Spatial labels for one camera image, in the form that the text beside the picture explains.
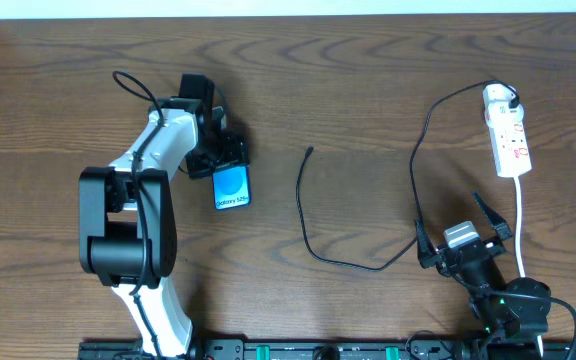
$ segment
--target green connector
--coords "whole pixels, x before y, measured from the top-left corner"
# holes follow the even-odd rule
[[[399,348],[398,347],[387,347],[386,348],[386,360],[399,360]]]
[[[257,360],[270,360],[270,347],[267,345],[257,346]]]

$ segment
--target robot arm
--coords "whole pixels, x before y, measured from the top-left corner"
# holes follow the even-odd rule
[[[171,278],[177,232],[170,181],[184,157],[191,178],[248,163],[244,139],[225,129],[223,109],[212,109],[213,91],[205,76],[184,74],[179,97],[158,100],[163,126],[156,129],[159,116],[151,108],[146,128],[130,149],[108,167],[86,168],[79,180],[81,265],[126,303],[143,339],[157,338],[143,344],[144,352],[153,355],[155,343],[162,356],[184,355],[192,336],[192,323],[181,309]],[[137,164],[139,184],[134,184],[133,154],[153,131]],[[145,219],[138,212],[136,222],[109,221],[108,213],[137,210],[135,186]],[[143,220],[148,227],[146,254]],[[146,271],[140,278],[144,257]],[[144,286],[137,300],[130,293],[138,282]]]

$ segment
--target wire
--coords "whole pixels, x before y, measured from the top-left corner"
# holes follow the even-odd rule
[[[515,223],[515,257],[517,258],[517,269],[519,270],[519,277],[526,277],[526,270],[524,269],[524,261],[521,256],[521,225],[523,218],[523,206],[521,201],[521,184],[519,183],[519,176],[513,177],[515,181],[515,194],[517,196],[517,221]],[[537,347],[539,348],[539,355],[544,357],[544,340],[541,335],[537,335]]]
[[[576,350],[576,311],[575,311],[575,308],[572,307],[572,305],[568,304],[567,302],[565,302],[561,299],[558,299],[558,298],[555,298],[552,296],[533,296],[533,295],[526,295],[526,294],[516,294],[516,293],[507,292],[507,291],[491,290],[490,288],[482,288],[482,287],[477,287],[477,286],[467,284],[462,279],[460,279],[457,275],[453,275],[452,278],[455,279],[455,281],[457,281],[461,286],[465,287],[467,290],[477,292],[479,294],[515,297],[515,298],[524,299],[524,300],[550,302],[553,304],[561,305],[564,308],[566,308],[566,310],[568,310],[570,312],[570,315],[572,315],[572,320],[574,322],[574,333],[573,333],[573,337],[572,337],[572,342],[570,343],[570,348],[568,349],[568,353],[566,354],[566,357],[564,359],[565,360],[573,360],[573,356],[574,356],[574,353]]]
[[[133,83],[135,83],[135,85],[139,86],[148,96],[146,97],[130,89],[129,87],[124,85],[121,82],[121,80],[119,80],[118,76],[125,77],[128,80],[132,81]],[[152,102],[152,104],[157,109],[157,115],[159,116],[159,118],[157,119],[157,125],[155,126],[153,131],[151,131],[150,134],[148,134],[146,139],[141,143],[141,145],[139,145],[137,150],[134,151],[132,154],[132,164],[130,167],[130,172],[132,177],[133,188],[135,191],[135,200],[137,201],[137,212],[139,213],[139,222],[141,224],[141,235],[143,239],[143,260],[141,264],[141,271],[139,273],[139,278],[137,279],[137,284],[135,284],[133,290],[128,294],[134,298],[134,302],[137,305],[137,308],[139,309],[139,315],[141,315],[141,320],[146,325],[146,329],[148,330],[148,333],[150,334],[153,345],[155,347],[157,359],[159,359],[161,358],[161,351],[159,350],[159,342],[157,341],[157,335],[155,334],[152,326],[150,325],[150,322],[148,321],[148,317],[146,316],[146,313],[143,309],[143,305],[141,304],[140,296],[138,294],[139,290],[144,285],[146,271],[148,269],[148,260],[150,259],[149,254],[150,238],[148,237],[148,223],[146,222],[146,212],[144,210],[144,204],[141,198],[141,179],[137,174],[137,164],[139,164],[142,161],[142,156],[150,141],[152,141],[155,135],[157,135],[157,132],[159,132],[159,130],[164,126],[164,113],[161,110],[161,105],[159,105],[159,102],[152,94],[152,92],[146,87],[146,85],[144,85],[141,81],[137,80],[137,78],[123,71],[113,71],[112,78],[119,86],[121,86],[122,89],[128,91],[129,93],[137,96],[140,99]]]
[[[524,261],[521,258],[521,219],[522,219],[522,206],[521,206],[521,184],[519,184],[519,176],[513,178],[515,180],[515,193],[517,195],[517,223],[515,224],[515,257],[517,258],[517,268],[519,269],[519,276],[526,277],[524,270]]]
[[[447,360],[447,359],[454,359],[455,358],[455,353],[453,352],[454,348],[449,349],[448,346],[446,345],[446,343],[444,343],[443,340],[441,340],[441,338],[439,338],[439,336],[437,336],[437,334],[435,334],[434,332],[432,332],[430,330],[419,330],[419,331],[415,332],[414,334],[412,334],[412,336],[409,337],[408,340],[406,340],[406,344],[404,345],[404,350],[408,351],[408,353],[410,354],[411,357],[419,359],[415,355],[412,354],[412,351],[410,351],[410,346],[412,346],[411,341],[413,338],[417,337],[417,335],[419,335],[419,334],[424,334],[424,333],[432,335],[437,341],[439,341],[439,344],[441,345],[441,347],[444,348],[444,350],[446,350],[450,354],[449,357],[441,359],[441,360]]]
[[[519,94],[510,85],[508,85],[502,81],[499,81],[499,80],[487,80],[487,81],[478,82],[478,83],[470,85],[470,86],[466,86],[463,89],[457,90],[457,91],[453,92],[452,94],[444,96],[443,98],[439,99],[436,103],[434,103],[430,107],[430,110],[428,111],[428,115],[426,115],[426,123],[424,124],[424,128],[421,131],[421,135],[419,136],[419,140],[417,140],[417,144],[415,144],[415,147],[412,150],[412,155],[410,155],[410,180],[412,182],[412,193],[415,196],[415,204],[417,205],[417,213],[419,215],[419,222],[421,223],[421,225],[424,224],[424,216],[421,213],[421,205],[419,205],[419,196],[417,196],[417,186],[415,185],[415,176],[413,175],[412,164],[413,164],[413,160],[415,159],[415,155],[417,154],[417,150],[419,149],[421,142],[424,141],[424,137],[426,136],[426,132],[428,132],[428,125],[430,125],[430,116],[432,116],[433,110],[435,110],[435,108],[439,104],[450,99],[451,97],[453,97],[455,95],[459,95],[464,91],[476,88],[478,86],[483,86],[483,85],[487,86],[487,85],[491,85],[491,84],[500,84],[500,85],[503,85],[506,88],[508,88],[508,90],[510,90],[510,92],[512,92],[513,95],[515,95],[515,98],[511,102],[514,104],[519,104]]]
[[[388,268],[390,265],[394,264],[403,254],[406,253],[406,251],[408,251],[415,244],[415,242],[417,241],[416,237],[408,245],[406,245],[399,253],[397,253],[397,255],[395,255],[392,259],[390,259],[384,265],[382,265],[380,267],[376,267],[376,268],[358,265],[358,264],[353,264],[353,263],[349,263],[349,262],[345,262],[345,261],[326,259],[326,258],[323,258],[323,257],[315,254],[315,252],[310,247],[310,243],[308,242],[308,235],[306,234],[306,224],[304,221],[304,213],[301,209],[301,197],[299,196],[299,188],[301,187],[301,175],[304,172],[304,167],[306,166],[306,161],[308,160],[308,158],[310,157],[310,155],[312,154],[314,149],[315,148],[313,146],[310,146],[310,147],[308,147],[308,150],[306,150],[306,156],[304,157],[304,161],[301,163],[301,168],[299,169],[299,176],[297,176],[297,211],[299,211],[299,219],[301,220],[301,230],[304,234],[304,243],[306,244],[306,248],[308,249],[308,252],[315,259],[317,259],[321,262],[324,262],[326,264],[346,266],[346,267],[357,269],[357,270],[364,270],[364,271],[371,271],[371,272],[379,272],[379,271],[382,271],[382,270]]]
[[[137,305],[137,310],[139,310],[139,315],[141,315],[141,319],[144,321],[144,325],[150,334],[150,340],[155,347],[155,354],[157,354],[157,359],[161,358],[161,349],[159,348],[159,341],[157,340],[157,335],[155,334],[155,330],[153,330],[150,321],[148,321],[148,317],[146,316],[146,311],[144,310],[144,306],[141,303],[141,296],[135,295],[133,296],[135,305]]]

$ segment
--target power strip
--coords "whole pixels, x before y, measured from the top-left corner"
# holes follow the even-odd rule
[[[532,164],[524,130],[523,106],[511,109],[510,101],[515,94],[501,84],[486,86],[483,95],[497,175],[512,178],[527,173]]]

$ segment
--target wood grain surface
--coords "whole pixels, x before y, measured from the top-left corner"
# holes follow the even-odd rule
[[[576,15],[0,21],[0,358],[73,359],[82,339],[136,338],[125,306],[78,260],[77,180],[120,156],[148,104],[183,72],[221,86],[251,143],[252,204],[217,212],[209,179],[171,184],[184,309],[204,330],[249,338],[405,338],[479,329],[460,286],[415,251],[383,273],[315,261],[312,245],[379,265],[413,237],[408,159],[429,106],[489,78],[516,86],[534,169],[522,177],[526,271],[576,307]],[[479,91],[435,111],[415,163],[436,243],[479,191],[514,226]],[[512,244],[498,258],[517,276]],[[553,307],[546,338],[569,339]]]

